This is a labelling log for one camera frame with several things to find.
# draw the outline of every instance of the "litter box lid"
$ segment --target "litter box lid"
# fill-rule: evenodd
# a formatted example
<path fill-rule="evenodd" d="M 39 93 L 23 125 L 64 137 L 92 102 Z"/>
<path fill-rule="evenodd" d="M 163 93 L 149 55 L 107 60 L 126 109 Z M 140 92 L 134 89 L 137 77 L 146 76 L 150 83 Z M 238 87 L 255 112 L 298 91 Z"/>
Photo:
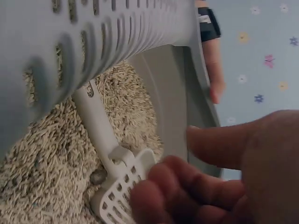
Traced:
<path fill-rule="evenodd" d="M 189 46 L 195 15 L 193 0 L 2 0 L 0 159 L 31 122 L 112 65 Z"/>

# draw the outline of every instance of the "finger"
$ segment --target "finger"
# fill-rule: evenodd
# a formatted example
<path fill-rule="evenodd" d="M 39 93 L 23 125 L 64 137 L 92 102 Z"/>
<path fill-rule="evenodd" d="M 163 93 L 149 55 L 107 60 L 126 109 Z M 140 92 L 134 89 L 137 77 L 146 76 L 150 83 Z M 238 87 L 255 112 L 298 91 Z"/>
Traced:
<path fill-rule="evenodd" d="M 203 174 L 178 157 L 166 157 L 163 164 L 172 170 L 181 186 L 200 204 L 231 210 L 245 194 L 241 181 L 225 182 Z"/>
<path fill-rule="evenodd" d="M 219 38 L 203 42 L 202 48 L 206 63 L 206 70 L 211 83 L 211 98 L 215 104 L 218 104 L 226 88 L 221 62 Z"/>
<path fill-rule="evenodd" d="M 191 223 L 199 205 L 181 188 L 173 171 L 165 164 L 152 167 L 148 179 L 156 183 L 165 198 L 165 208 L 176 223 Z"/>
<path fill-rule="evenodd" d="M 149 180 L 138 183 L 131 190 L 130 206 L 138 224 L 170 223 L 164 209 L 164 196 L 159 187 Z"/>
<path fill-rule="evenodd" d="M 236 203 L 232 211 L 232 215 L 233 217 L 236 218 L 238 223 L 242 223 L 242 224 L 254 223 L 253 213 L 251 211 L 251 207 L 246 195 L 240 198 L 240 200 Z"/>
<path fill-rule="evenodd" d="M 222 168 L 240 169 L 248 140 L 254 135 L 258 121 L 228 126 L 187 129 L 187 144 L 200 160 Z"/>
<path fill-rule="evenodd" d="M 226 210 L 211 205 L 203 205 L 197 213 L 196 220 L 200 224 L 220 224 L 227 215 Z"/>
<path fill-rule="evenodd" d="M 210 96 L 211 96 L 212 102 L 214 104 L 220 103 L 220 100 L 224 93 L 225 88 L 226 88 L 226 84 L 225 84 L 224 80 L 211 82 Z"/>

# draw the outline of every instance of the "floral wallpaper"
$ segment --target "floral wallpaper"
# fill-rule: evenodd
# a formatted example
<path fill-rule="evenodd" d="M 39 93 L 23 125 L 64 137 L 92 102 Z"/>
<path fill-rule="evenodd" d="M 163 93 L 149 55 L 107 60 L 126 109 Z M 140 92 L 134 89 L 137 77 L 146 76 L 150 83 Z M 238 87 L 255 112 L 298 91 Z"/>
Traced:
<path fill-rule="evenodd" d="M 222 31 L 222 126 L 299 109 L 299 1 L 207 0 Z M 240 172 L 224 170 L 224 179 Z"/>

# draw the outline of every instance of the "white flower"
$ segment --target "white flower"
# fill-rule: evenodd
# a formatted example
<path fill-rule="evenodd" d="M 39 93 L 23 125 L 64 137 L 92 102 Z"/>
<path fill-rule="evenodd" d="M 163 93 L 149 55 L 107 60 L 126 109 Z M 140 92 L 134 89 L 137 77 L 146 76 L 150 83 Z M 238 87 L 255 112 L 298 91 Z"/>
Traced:
<path fill-rule="evenodd" d="M 240 76 L 238 77 L 238 82 L 239 82 L 240 84 L 244 84 L 244 83 L 246 83 L 246 82 L 247 82 L 247 77 L 246 77 L 246 75 L 240 75 Z"/>
<path fill-rule="evenodd" d="M 281 11 L 282 13 L 287 13 L 287 12 L 289 11 L 289 7 L 288 7 L 286 4 L 282 3 L 282 4 L 280 5 L 280 11 Z"/>
<path fill-rule="evenodd" d="M 235 124 L 236 120 L 235 120 L 235 118 L 230 117 L 230 118 L 227 118 L 226 122 L 227 122 L 228 124 L 231 124 L 231 125 L 232 125 L 232 124 Z"/>
<path fill-rule="evenodd" d="M 260 8 L 257 7 L 257 6 L 254 6 L 254 7 L 250 8 L 250 10 L 251 10 L 251 13 L 252 13 L 253 15 L 259 15 L 259 14 L 261 13 Z"/>

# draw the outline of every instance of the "yellow flower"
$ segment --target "yellow flower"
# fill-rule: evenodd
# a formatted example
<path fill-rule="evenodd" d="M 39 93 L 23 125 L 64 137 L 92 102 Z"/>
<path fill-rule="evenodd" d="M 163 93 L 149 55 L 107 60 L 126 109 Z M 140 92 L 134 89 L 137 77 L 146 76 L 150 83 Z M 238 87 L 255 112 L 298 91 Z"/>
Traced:
<path fill-rule="evenodd" d="M 287 82 L 280 82 L 279 83 L 279 88 L 280 88 L 281 91 L 287 90 L 289 88 L 288 83 Z"/>
<path fill-rule="evenodd" d="M 249 41 L 248 33 L 240 32 L 239 33 L 239 41 L 240 41 L 240 43 L 247 43 Z"/>

